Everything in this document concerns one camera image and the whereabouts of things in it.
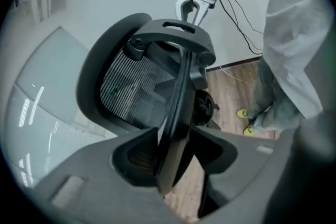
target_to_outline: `yellow shoe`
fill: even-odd
[[[252,125],[247,126],[243,131],[244,136],[254,136],[256,133],[257,132],[253,130]]]
[[[239,109],[237,111],[237,117],[241,119],[247,119],[247,109]]]

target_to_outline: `white cable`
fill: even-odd
[[[246,81],[235,78],[234,76],[232,76],[231,74],[229,74],[228,72],[226,72],[221,66],[219,66],[219,68],[220,68],[225,74],[227,74],[229,77],[231,77],[231,78],[233,78],[233,79],[235,79],[235,80],[237,80],[237,81],[241,81],[241,82],[245,83],[246,85],[249,85],[250,87],[253,87],[253,85],[247,83]]]

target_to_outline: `black cable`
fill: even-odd
[[[230,17],[230,19],[233,21],[233,23],[237,26],[238,31],[241,32],[243,38],[245,39],[245,41],[246,41],[246,43],[247,43],[247,45],[248,45],[249,50],[250,50],[253,54],[255,54],[255,55],[261,55],[261,54],[257,54],[257,53],[255,53],[254,51],[252,51],[251,46],[250,46],[250,43],[247,41],[247,39],[246,39],[246,37],[245,37],[245,34],[241,31],[240,27],[237,25],[237,23],[235,22],[235,20],[233,20],[233,18],[232,18],[231,15],[229,14],[229,12],[227,12],[227,10],[225,9],[225,7],[224,7],[224,5],[223,5],[222,0],[219,0],[219,2],[220,2],[220,4],[221,4],[223,10],[225,11],[225,13]]]
[[[238,1],[236,1],[236,0],[234,0],[234,1],[235,1],[235,2],[238,4],[238,6],[241,8],[241,11],[243,12],[243,14],[244,14],[244,16],[245,16],[245,18],[246,18],[248,24],[249,24],[250,27],[252,28],[252,30],[255,31],[255,32],[257,32],[257,33],[259,33],[259,34],[262,34],[262,35],[263,35],[263,34],[264,34],[263,32],[260,32],[260,31],[258,31],[258,30],[256,30],[256,29],[253,28],[252,24],[251,24],[250,21],[248,20],[246,14],[245,14],[245,12],[244,12],[244,9],[243,9],[243,7],[240,5],[240,3],[239,3]]]
[[[239,25],[239,24],[238,24],[238,19],[237,19],[237,16],[236,16],[235,10],[234,10],[234,9],[233,9],[233,7],[232,7],[231,1],[230,1],[230,0],[228,0],[228,2],[229,2],[230,6],[231,6],[231,9],[232,9],[232,11],[233,11],[233,15],[235,15],[235,18],[236,18],[236,23],[237,23],[237,25]]]
[[[232,11],[233,11],[233,14],[235,15],[236,22],[237,22],[237,26],[239,26],[239,24],[238,24],[238,19],[237,19],[235,10],[233,9],[233,6],[232,6],[232,4],[231,4],[231,1],[228,0],[228,2],[229,2],[229,4],[230,4],[230,6],[231,6],[231,9],[232,9]],[[245,35],[245,34],[240,30],[239,27],[238,27],[237,29],[238,29],[239,32],[241,32],[241,33],[242,33],[242,34],[243,34],[243,35],[244,35],[244,36],[251,42],[252,46],[253,46],[256,50],[262,50],[262,49],[257,48],[257,47],[254,45],[254,43],[252,42],[252,40],[251,40],[247,35]]]

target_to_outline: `wooden floor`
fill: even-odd
[[[252,62],[225,69],[229,75],[220,69],[208,73],[207,90],[220,107],[213,119],[222,131],[242,135],[248,125],[247,120],[236,116],[236,111],[248,108],[252,102],[257,67],[258,62]],[[249,85],[233,79],[230,75]],[[258,136],[273,139],[275,134],[274,132],[260,133]],[[201,202],[203,179],[203,169],[194,157],[181,180],[165,196],[166,204],[187,222],[198,220],[197,211]]]

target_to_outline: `baseboard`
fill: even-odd
[[[231,62],[231,63],[228,63],[226,65],[222,65],[222,66],[218,66],[218,67],[211,67],[211,68],[207,69],[206,71],[207,72],[216,71],[216,70],[218,70],[220,68],[234,67],[234,66],[237,66],[237,65],[242,65],[244,63],[254,62],[254,61],[259,61],[259,60],[260,60],[260,56],[255,57],[255,58],[250,58],[250,59],[242,60],[242,61]]]

